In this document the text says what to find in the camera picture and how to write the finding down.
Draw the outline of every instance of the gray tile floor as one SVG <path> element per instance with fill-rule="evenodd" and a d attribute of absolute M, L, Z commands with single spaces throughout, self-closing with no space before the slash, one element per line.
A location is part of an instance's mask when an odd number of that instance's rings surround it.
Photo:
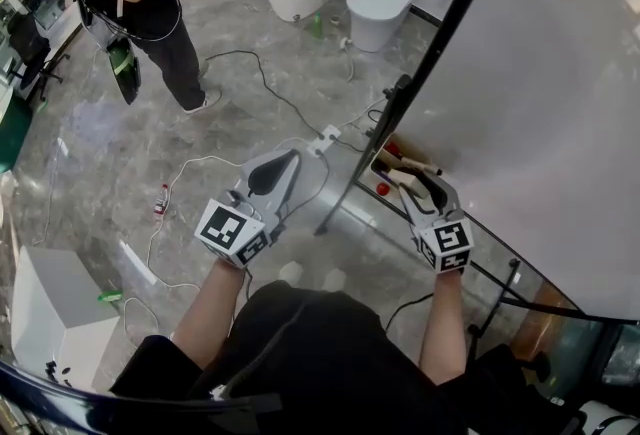
<path fill-rule="evenodd" d="M 187 27 L 201 57 L 233 49 L 256 51 L 262 57 L 268 83 L 295 103 L 317 128 L 347 122 L 380 99 L 382 90 L 401 74 L 413 73 L 435 34 L 435 28 L 410 16 L 382 52 L 352 51 L 356 76 L 347 83 L 348 59 L 339 42 L 348 32 L 348 16 L 339 28 L 328 24 L 330 16 L 344 13 L 345 0 L 334 0 L 322 9 L 322 41 L 311 37 L 309 20 L 297 25 L 284 23 L 267 0 L 182 1 Z M 243 163 L 286 138 L 311 139 L 313 135 L 288 106 L 265 91 L 250 56 L 215 60 L 207 81 L 221 85 L 224 97 L 214 108 L 188 117 L 142 53 L 143 86 L 139 99 L 128 107 L 102 53 L 90 69 L 94 50 L 92 39 L 84 32 L 69 46 L 72 59 L 59 69 L 65 83 L 50 84 L 50 102 L 34 118 L 13 177 L 2 178 L 11 224 L 5 223 L 1 233 L 4 264 L 0 292 L 10 305 L 13 253 L 9 226 L 15 228 L 14 241 L 21 245 L 43 237 L 56 140 L 60 137 L 68 154 L 58 157 L 51 221 L 43 246 L 77 252 L 100 287 L 122 288 L 126 297 L 140 298 L 158 317 L 159 332 L 168 335 L 195 290 L 149 285 L 120 246 L 125 242 L 146 258 L 155 229 L 153 204 L 162 183 L 173 180 L 190 158 L 215 154 Z M 87 71 L 88 81 L 82 88 Z M 343 138 L 360 148 L 365 145 L 365 137 L 351 126 Z M 303 147 L 299 142 L 290 145 Z M 327 157 L 331 164 L 327 187 L 291 219 L 281 241 L 252 265 L 252 290 L 274 280 L 280 267 L 291 260 L 303 265 L 302 285 L 310 288 L 319 288 L 325 274 L 339 267 L 348 276 L 347 292 L 372 307 L 386 323 L 400 303 L 430 292 L 434 275 L 414 253 L 406 223 L 360 191 L 350 194 L 330 231 L 314 237 L 314 229 L 341 193 L 358 159 L 354 152 L 336 146 Z M 151 267 L 164 280 L 200 283 L 206 277 L 213 258 L 193 238 L 193 231 L 208 199 L 231 185 L 235 174 L 234 168 L 214 160 L 186 169 L 151 253 Z M 290 205 L 294 207 L 314 193 L 323 174 L 322 162 L 307 158 Z M 506 278 L 509 253 L 481 231 L 476 236 L 475 259 Z M 534 273 L 525 271 L 519 287 L 532 294 L 539 284 Z M 467 322 L 482 323 L 499 290 L 473 270 L 465 274 L 464 285 Z M 122 304 L 116 307 L 122 310 Z M 429 308 L 427 302 L 407 309 L 390 330 L 391 339 L 413 359 L 419 352 Z M 515 309 L 501 311 L 483 346 L 508 341 L 523 315 Z M 132 303 L 127 329 L 139 342 L 155 332 L 155 324 Z M 10 347 L 8 333 L 4 323 L 0 343 L 5 347 Z M 133 351 L 121 321 L 96 378 L 98 390 L 113 383 Z"/>

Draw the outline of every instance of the green bottle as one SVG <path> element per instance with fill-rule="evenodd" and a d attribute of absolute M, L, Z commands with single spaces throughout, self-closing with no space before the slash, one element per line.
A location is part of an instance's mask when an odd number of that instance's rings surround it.
<path fill-rule="evenodd" d="M 320 14 L 316 14 L 316 16 L 313 18 L 311 35 L 314 39 L 324 40 L 324 29 L 322 28 L 322 17 L 320 17 Z"/>

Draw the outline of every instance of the green cloth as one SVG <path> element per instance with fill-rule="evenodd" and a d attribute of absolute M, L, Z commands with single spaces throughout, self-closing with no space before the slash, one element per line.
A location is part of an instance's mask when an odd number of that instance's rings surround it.
<path fill-rule="evenodd" d="M 32 116 L 29 105 L 14 95 L 0 122 L 0 174 L 16 164 Z"/>

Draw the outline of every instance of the bottle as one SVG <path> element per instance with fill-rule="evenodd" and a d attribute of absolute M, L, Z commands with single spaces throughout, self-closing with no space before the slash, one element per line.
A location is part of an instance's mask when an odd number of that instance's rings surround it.
<path fill-rule="evenodd" d="M 324 29 L 322 27 L 322 17 L 320 16 L 320 14 L 316 14 L 316 16 L 313 18 L 311 35 L 314 39 L 324 40 Z"/>
<path fill-rule="evenodd" d="M 162 189 L 160 190 L 160 194 L 156 199 L 156 205 L 153 208 L 153 212 L 156 215 L 157 220 L 162 220 L 164 218 L 164 214 L 167 212 L 167 205 L 169 203 L 169 186 L 166 184 L 162 185 Z"/>

